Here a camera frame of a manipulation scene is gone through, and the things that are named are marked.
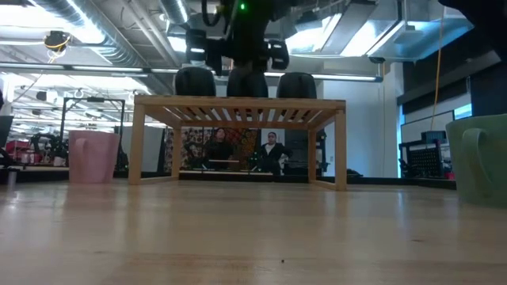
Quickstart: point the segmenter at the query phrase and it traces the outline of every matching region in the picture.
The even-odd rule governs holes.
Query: small wooden bench
[[[271,99],[249,97],[135,96],[129,184],[177,180],[181,165],[182,127],[280,128],[308,130],[308,179],[333,190],[346,190],[347,134],[345,101],[317,99]],[[171,177],[141,179],[144,116],[173,128]],[[334,124],[335,183],[316,178],[316,135]]]

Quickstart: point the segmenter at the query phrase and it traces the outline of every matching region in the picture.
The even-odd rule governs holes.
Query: man
[[[269,132],[268,143],[261,146],[261,170],[269,171],[273,175],[280,175],[281,168],[279,160],[282,154],[291,157],[292,151],[283,144],[276,142],[276,134],[274,132]]]
[[[227,169],[229,168],[229,163],[227,162],[215,162],[213,160],[231,160],[233,149],[230,143],[225,140],[225,130],[223,128],[218,128],[215,131],[215,138],[210,139],[206,146],[204,147],[206,150],[205,156],[210,161],[209,166],[214,170]]]

